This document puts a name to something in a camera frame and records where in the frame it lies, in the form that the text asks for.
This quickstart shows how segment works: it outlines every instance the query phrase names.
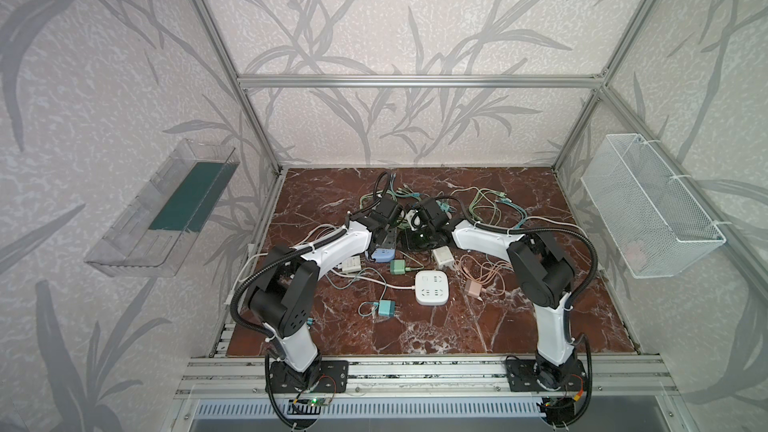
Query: wallpaper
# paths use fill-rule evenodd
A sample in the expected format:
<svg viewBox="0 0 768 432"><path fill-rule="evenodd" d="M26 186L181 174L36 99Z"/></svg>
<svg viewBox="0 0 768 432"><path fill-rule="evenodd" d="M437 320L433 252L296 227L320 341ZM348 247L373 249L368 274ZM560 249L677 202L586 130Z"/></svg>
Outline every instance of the wallpaper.
<svg viewBox="0 0 768 432"><path fill-rule="evenodd" d="M768 262L768 0L662 0L611 84Z"/></svg>
<svg viewBox="0 0 768 432"><path fill-rule="evenodd" d="M550 166L587 95L585 89L283 89L252 92L251 101L272 143L280 144L281 162L299 167Z"/></svg>
<svg viewBox="0 0 768 432"><path fill-rule="evenodd" d="M157 430L213 343L269 165L188 0L2 0L0 71L0 429ZM241 164L178 274L84 264L182 138Z"/></svg>
<svg viewBox="0 0 768 432"><path fill-rule="evenodd" d="M639 0L208 0L240 73L589 74Z"/></svg>
<svg viewBox="0 0 768 432"><path fill-rule="evenodd" d="M595 74L640 0L206 1L240 74ZM251 91L294 166L548 166L587 91L487 94Z"/></svg>
<svg viewBox="0 0 768 432"><path fill-rule="evenodd" d="M558 178L595 244L632 339L661 354L702 432L757 432L768 422L768 308L721 250L671 278L636 279L581 184L609 133L626 133L597 108Z"/></svg>

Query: green charger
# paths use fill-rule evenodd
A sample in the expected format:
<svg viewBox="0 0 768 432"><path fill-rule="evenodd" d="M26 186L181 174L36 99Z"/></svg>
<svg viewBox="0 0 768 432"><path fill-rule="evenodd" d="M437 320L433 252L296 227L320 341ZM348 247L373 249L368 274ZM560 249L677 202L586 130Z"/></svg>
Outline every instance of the green charger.
<svg viewBox="0 0 768 432"><path fill-rule="evenodd" d="M381 300L379 301L379 317L394 317L395 316L395 301Z"/></svg>
<svg viewBox="0 0 768 432"><path fill-rule="evenodd" d="M413 272L417 269L418 267L406 267L406 260L403 258L396 258L389 263L389 272L392 275L404 275L406 272Z"/></svg>

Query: vent grille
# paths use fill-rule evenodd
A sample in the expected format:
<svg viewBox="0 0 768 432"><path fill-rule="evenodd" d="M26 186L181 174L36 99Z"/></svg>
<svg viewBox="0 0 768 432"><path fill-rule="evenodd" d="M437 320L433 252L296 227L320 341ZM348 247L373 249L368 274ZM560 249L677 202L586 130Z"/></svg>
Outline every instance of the vent grille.
<svg viewBox="0 0 768 432"><path fill-rule="evenodd" d="M543 417L537 398L337 398L331 405L321 408L320 417L330 419L351 418L523 418ZM287 417L312 418L317 416L293 415L290 399L278 399ZM310 407L297 406L301 412ZM274 412L267 399L202 400L197 407L196 419L270 419Z"/></svg>

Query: power outlet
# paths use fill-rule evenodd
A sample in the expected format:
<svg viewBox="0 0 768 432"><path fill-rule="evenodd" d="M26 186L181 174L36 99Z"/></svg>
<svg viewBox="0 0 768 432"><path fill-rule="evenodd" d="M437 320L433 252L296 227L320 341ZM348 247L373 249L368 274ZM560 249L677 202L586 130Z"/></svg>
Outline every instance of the power outlet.
<svg viewBox="0 0 768 432"><path fill-rule="evenodd" d="M448 302L448 276L441 271L416 274L416 301L421 305L444 305Z"/></svg>

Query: metal grate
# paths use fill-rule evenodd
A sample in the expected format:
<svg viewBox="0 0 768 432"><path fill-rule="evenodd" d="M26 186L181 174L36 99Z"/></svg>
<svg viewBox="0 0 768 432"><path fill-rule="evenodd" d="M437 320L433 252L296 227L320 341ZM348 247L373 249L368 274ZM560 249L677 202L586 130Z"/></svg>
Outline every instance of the metal grate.
<svg viewBox="0 0 768 432"><path fill-rule="evenodd" d="M607 135L581 181L636 278L679 274L725 243L640 134Z"/></svg>
<svg viewBox="0 0 768 432"><path fill-rule="evenodd" d="M524 418L543 417L539 398L337 398L322 408L320 417L351 418ZM290 399L278 399L287 417L293 415ZM302 412L307 406L299 406ZM268 399L202 400L195 419L272 419Z"/></svg>

